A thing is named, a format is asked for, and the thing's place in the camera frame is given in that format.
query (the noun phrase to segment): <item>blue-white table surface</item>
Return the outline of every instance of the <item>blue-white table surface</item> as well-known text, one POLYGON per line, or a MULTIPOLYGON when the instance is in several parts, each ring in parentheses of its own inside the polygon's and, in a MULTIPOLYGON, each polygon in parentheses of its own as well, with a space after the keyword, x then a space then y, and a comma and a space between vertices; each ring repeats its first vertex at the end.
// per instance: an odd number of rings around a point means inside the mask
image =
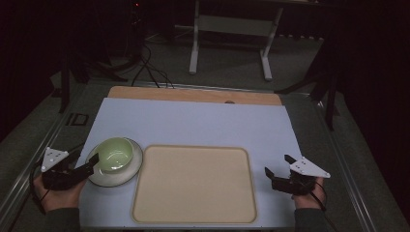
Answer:
POLYGON ((103 100, 77 165, 102 141, 122 136, 142 150, 153 144, 241 147, 248 151, 257 218, 249 224, 142 224, 132 219, 138 175, 115 188, 87 182, 80 196, 80 222, 94 228, 220 228, 291 227, 294 203, 289 194, 274 191, 264 167, 287 178, 288 154, 301 152, 284 106, 190 101, 103 100))

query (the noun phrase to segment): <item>dark background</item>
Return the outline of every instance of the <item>dark background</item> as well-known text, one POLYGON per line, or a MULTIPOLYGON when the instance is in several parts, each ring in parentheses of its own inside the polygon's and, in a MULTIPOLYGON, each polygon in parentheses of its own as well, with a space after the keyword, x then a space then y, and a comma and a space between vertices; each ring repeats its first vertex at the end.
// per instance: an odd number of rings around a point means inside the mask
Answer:
MULTIPOLYGON (((132 12, 136 2, 125 0, 3 3, 0 140, 53 91, 49 78, 60 71, 61 57, 67 50, 74 47, 93 60, 108 62, 110 54, 137 53, 138 45, 125 49, 129 32, 143 35, 151 27, 172 40, 174 24, 192 25, 191 0, 137 2, 144 7, 142 11, 132 12), (133 22, 141 24, 132 27, 133 22)), ((217 8, 207 4, 203 10, 210 13, 256 12, 246 4, 232 7, 228 1, 217 8)), ((344 94, 388 186, 410 221, 410 3, 362 0, 347 1, 343 6, 347 10, 341 16, 327 8, 287 6, 278 33, 292 35, 295 40, 301 36, 326 38, 309 75, 339 73, 337 89, 344 94)), ((259 16, 271 17, 268 13, 259 16)))

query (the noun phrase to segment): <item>forearm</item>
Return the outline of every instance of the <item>forearm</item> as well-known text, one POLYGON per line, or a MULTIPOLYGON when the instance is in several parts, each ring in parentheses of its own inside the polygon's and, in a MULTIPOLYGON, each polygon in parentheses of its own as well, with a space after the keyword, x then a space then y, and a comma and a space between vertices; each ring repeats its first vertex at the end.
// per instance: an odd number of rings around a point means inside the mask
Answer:
POLYGON ((296 232, 327 232, 326 219, 323 211, 319 209, 295 210, 296 232))
POLYGON ((45 225, 43 231, 80 231, 78 208, 64 208, 49 211, 45 216, 45 225))

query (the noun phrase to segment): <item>white plate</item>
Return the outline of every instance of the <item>white plate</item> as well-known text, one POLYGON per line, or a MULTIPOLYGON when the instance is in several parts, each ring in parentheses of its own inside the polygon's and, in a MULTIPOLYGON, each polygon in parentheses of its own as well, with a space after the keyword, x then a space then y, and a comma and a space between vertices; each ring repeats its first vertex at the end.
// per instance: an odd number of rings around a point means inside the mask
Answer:
MULTIPOLYGON (((90 181, 102 187, 115 187, 124 184, 131 179, 139 170, 142 163, 142 150, 139 145, 127 138, 132 144, 132 160, 125 167, 118 171, 103 172, 100 170, 99 164, 94 165, 94 174, 89 177, 90 181)), ((94 148, 87 157, 88 160, 95 155, 94 148)))

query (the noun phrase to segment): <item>hand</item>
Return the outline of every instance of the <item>hand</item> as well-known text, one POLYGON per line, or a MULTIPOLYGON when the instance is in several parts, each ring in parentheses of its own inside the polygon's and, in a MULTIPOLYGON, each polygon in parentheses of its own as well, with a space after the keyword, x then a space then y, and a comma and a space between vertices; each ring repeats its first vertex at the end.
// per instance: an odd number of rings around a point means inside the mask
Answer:
MULTIPOLYGON (((323 187, 323 177, 316 178, 316 183, 323 187)), ((314 190, 312 192, 324 205, 326 201, 326 194, 324 189, 317 184, 314 186, 314 190)), ((292 195, 292 199, 295 201, 296 209, 321 209, 319 203, 310 194, 292 195)))
POLYGON ((43 176, 40 175, 34 180, 34 186, 40 199, 45 196, 42 205, 47 213, 61 208, 78 208, 79 195, 86 182, 87 180, 84 180, 68 190, 48 191, 44 188, 43 176))

